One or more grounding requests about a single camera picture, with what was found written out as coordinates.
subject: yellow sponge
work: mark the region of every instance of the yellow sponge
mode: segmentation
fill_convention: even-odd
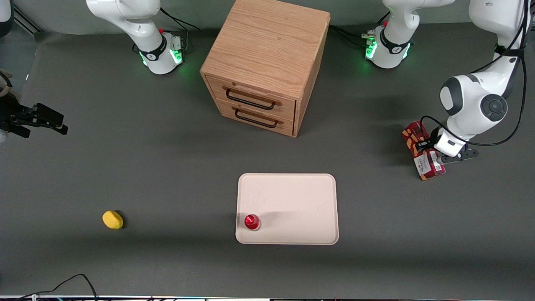
[[[102,215],[102,221],[106,227],[119,230],[123,227],[123,218],[115,211],[108,210]]]

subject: black cable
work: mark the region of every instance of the black cable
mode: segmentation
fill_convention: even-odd
[[[521,47],[524,46],[524,42],[525,42],[525,38],[526,38],[526,29],[527,29],[527,25],[528,25],[528,22],[529,22],[529,14],[528,14],[528,4],[529,4],[529,0],[526,0],[525,3],[524,3],[524,22],[522,23],[521,25],[521,28],[520,30],[518,31],[518,33],[522,32],[522,39],[521,39]],[[509,48],[512,47],[512,45],[514,44],[514,42],[516,41],[516,39],[518,38],[518,34],[515,36],[515,38],[513,39],[513,42],[511,43],[511,45],[509,46]],[[526,103],[526,89],[527,89],[527,85],[528,85],[528,72],[526,70],[526,62],[525,62],[525,59],[524,59],[524,55],[521,54],[519,56],[520,58],[520,62],[522,64],[522,71],[523,71],[523,76],[524,76],[524,79],[523,79],[523,91],[522,91],[522,102],[521,102],[521,106],[520,106],[520,113],[518,114],[518,122],[516,123],[516,126],[515,126],[515,129],[513,130],[513,132],[505,139],[499,141],[499,142],[495,142],[495,143],[475,143],[475,142],[469,142],[469,141],[466,141],[464,139],[461,139],[459,136],[455,135],[450,129],[448,129],[448,127],[446,127],[445,125],[443,125],[440,121],[436,120],[435,118],[429,116],[429,115],[425,115],[423,116],[422,118],[420,118],[420,127],[422,127],[423,125],[423,120],[424,119],[431,119],[432,121],[434,121],[435,123],[437,123],[441,128],[443,128],[445,131],[447,131],[448,133],[450,133],[453,137],[455,137],[456,139],[458,139],[459,141],[462,141],[466,144],[470,144],[470,145],[474,145],[474,146],[496,146],[496,145],[500,145],[500,144],[504,144],[505,142],[509,141],[515,134],[516,132],[518,131],[518,128],[520,127],[520,123],[522,121],[522,116],[524,114],[524,107],[525,107],[525,103]]]
[[[507,50],[510,50],[510,49],[513,47],[513,45],[515,44],[516,39],[518,38],[518,36],[520,35],[520,33],[524,32],[524,34],[525,34],[525,30],[527,29],[527,27],[526,27],[526,23],[527,23],[527,21],[528,21],[528,3],[529,3],[529,0],[526,0],[526,2],[524,3],[524,20],[525,20],[525,22],[522,22],[522,25],[520,26],[520,29],[518,30],[518,32],[517,32],[516,35],[515,35],[515,38],[513,39],[513,41],[512,41],[511,44],[509,45],[509,47],[506,48]],[[490,63],[488,63],[488,64],[484,65],[483,67],[478,68],[478,69],[476,69],[476,70],[474,70],[474,71],[472,71],[472,72],[470,72],[470,73],[476,73],[476,72],[479,72],[479,71],[481,71],[481,70],[487,68],[488,66],[490,66],[490,65],[492,65],[492,64],[494,64],[494,63],[496,63],[496,62],[498,61],[498,59],[500,59],[500,58],[502,58],[502,57],[503,57],[503,54],[499,55],[497,58],[495,58],[494,60],[492,60]]]
[[[341,27],[338,27],[338,26],[334,26],[334,25],[329,25],[329,28],[330,29],[334,29],[335,31],[338,31],[338,32],[341,32],[341,33],[345,33],[349,36],[354,36],[354,37],[361,37],[361,35],[359,34],[356,34],[356,33],[352,33],[352,32],[349,32]]]
[[[390,14],[390,11],[388,11],[388,13],[386,13],[386,15],[384,15],[382,18],[380,18],[379,21],[377,21],[377,24],[381,24],[381,22],[383,22],[383,20],[386,19],[386,17],[388,17],[389,14]]]
[[[5,80],[6,87],[10,87],[10,88],[13,87],[13,85],[11,84],[11,81],[9,80],[9,78],[7,78],[4,72],[0,71],[0,77],[2,77]]]
[[[524,91],[522,92],[522,103],[521,103],[521,106],[520,106],[520,113],[518,114],[518,122],[516,123],[516,127],[515,129],[513,130],[513,132],[505,139],[501,140],[500,142],[496,142],[496,143],[475,143],[475,142],[470,142],[470,141],[466,141],[464,139],[461,139],[459,136],[455,135],[453,132],[451,132],[450,129],[448,129],[448,127],[446,127],[445,125],[443,125],[440,121],[436,120],[435,118],[431,117],[431,116],[428,116],[428,115],[425,115],[423,116],[422,118],[420,118],[420,126],[423,124],[423,120],[424,119],[431,119],[432,121],[436,122],[441,128],[443,128],[446,132],[450,133],[453,137],[457,138],[459,141],[462,141],[466,144],[470,144],[470,145],[475,145],[475,146],[496,146],[496,145],[500,145],[500,144],[504,144],[505,142],[509,141],[515,134],[516,132],[518,131],[518,128],[520,127],[520,123],[522,121],[522,115],[524,114],[524,107],[525,107],[525,104],[526,104],[526,86],[528,84],[528,80],[527,80],[527,71],[526,71],[526,63],[525,63],[525,60],[524,60],[524,57],[520,57],[520,60],[521,60],[521,63],[522,63],[522,70],[523,70],[523,73],[524,73]]]
[[[171,19],[173,19],[173,20],[175,20],[175,21],[182,22],[182,23],[187,24],[187,25],[189,25],[189,26],[191,26],[191,27],[194,27],[194,28],[197,29],[198,31],[201,30],[200,28],[198,28],[197,26],[195,26],[195,25],[193,25],[193,24],[190,24],[190,23],[188,23],[188,22],[186,22],[186,21],[183,21],[183,20],[180,20],[180,19],[178,19],[178,18],[176,18],[176,17],[173,17],[173,16],[170,15],[168,12],[166,12],[163,8],[160,8],[160,10],[161,10],[162,13],[164,13],[166,16],[168,16],[169,18],[171,18]]]
[[[189,46],[189,30],[185,28],[184,25],[176,21],[175,19],[173,19],[173,21],[175,21],[178,25],[180,25],[186,31],[186,46],[184,47],[184,51],[186,51],[188,50],[188,46]]]
[[[180,27],[182,27],[186,32],[188,32],[188,29],[184,25],[182,25],[182,23],[178,22],[174,18],[171,18],[171,20],[173,20],[176,24],[180,25]]]
[[[28,297],[31,297],[32,295],[40,295],[40,294],[47,294],[47,293],[51,293],[55,290],[57,290],[60,286],[62,286],[65,282],[68,282],[69,280],[71,280],[72,278],[75,278],[77,276],[82,276],[86,281],[87,283],[89,284],[89,287],[91,287],[91,292],[93,293],[93,296],[95,297],[95,300],[98,298],[98,295],[95,291],[95,288],[93,287],[93,285],[91,284],[91,281],[89,281],[89,279],[87,279],[87,276],[84,275],[84,274],[76,274],[72,277],[70,277],[69,279],[63,281],[62,283],[58,284],[55,288],[53,288],[52,290],[43,290],[43,291],[38,291],[38,292],[33,292],[31,294],[27,294],[25,296],[22,296],[20,298],[17,298],[15,299],[15,301],[19,301],[19,300],[22,300],[22,299],[25,299],[25,298],[28,298]]]
[[[336,32],[338,32],[338,33],[340,34],[340,36],[341,36],[342,38],[344,38],[346,41],[348,41],[349,43],[351,43],[351,44],[353,44],[353,45],[355,45],[355,46],[358,46],[358,47],[366,47],[366,45],[359,44],[359,43],[357,43],[357,42],[355,42],[355,41],[352,41],[350,38],[346,37],[346,36],[343,34],[344,31],[339,31],[339,30],[337,29],[337,28],[339,28],[339,27],[329,25],[329,28],[331,28],[331,29],[335,30]]]

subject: black strap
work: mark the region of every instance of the black strap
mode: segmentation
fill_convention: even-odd
[[[408,41],[406,43],[403,43],[403,44],[396,44],[396,43],[393,43],[393,42],[389,41],[385,36],[385,29],[384,28],[381,31],[379,37],[380,37],[381,43],[386,48],[388,48],[388,51],[390,52],[390,54],[398,54],[401,51],[403,51],[403,49],[405,49],[408,44],[410,44],[410,41]]]
[[[160,55],[164,53],[165,48],[167,48],[167,39],[162,35],[162,42],[160,46],[153,51],[142,51],[139,52],[146,57],[149,61],[157,61],[160,58]]]
[[[502,56],[524,56],[524,49],[526,46],[522,46],[520,49],[507,49],[504,46],[500,46],[496,44],[496,47],[494,47],[494,52],[502,55]]]

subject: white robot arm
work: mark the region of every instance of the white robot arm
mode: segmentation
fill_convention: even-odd
[[[143,63],[155,74],[166,74],[182,63],[180,37],[161,33],[150,17],[160,10],[160,0],[86,0],[95,16],[125,31],[134,41]]]
[[[397,67],[407,56],[410,39],[420,24],[418,9],[440,7],[455,0],[383,0],[390,10],[388,25],[379,25],[363,35],[370,39],[366,58],[381,68]]]
[[[439,7],[455,0],[383,0],[391,13],[386,26],[364,34],[369,48],[366,58],[382,68],[394,68],[406,57],[410,39],[418,27],[415,10]],[[498,36],[494,61],[473,74],[449,78],[440,91],[442,106],[449,114],[446,126],[435,129],[430,144],[446,156],[456,157],[465,141],[500,123],[507,114],[507,102],[521,60],[528,30],[529,0],[471,0],[469,14],[481,29]]]
[[[529,30],[526,16],[531,16],[525,0],[472,0],[469,12],[476,26],[497,34],[498,43],[495,62],[487,69],[451,77],[442,86],[440,101],[449,114],[446,126],[457,137],[440,128],[431,135],[434,138],[431,143],[433,148],[450,157],[461,151],[465,145],[463,140],[489,130],[507,114],[506,99],[524,48],[524,33],[518,33],[523,25],[526,26],[524,31]]]
[[[7,35],[13,26],[13,0],[0,0],[0,37]]]

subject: red box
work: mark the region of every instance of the red box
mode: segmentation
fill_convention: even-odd
[[[418,143],[425,141],[428,137],[429,134],[424,125],[420,124],[420,121],[409,124],[403,131],[403,138],[412,153],[414,164],[422,180],[429,180],[446,172],[444,165],[437,162],[439,154],[436,150],[426,149],[418,151]]]

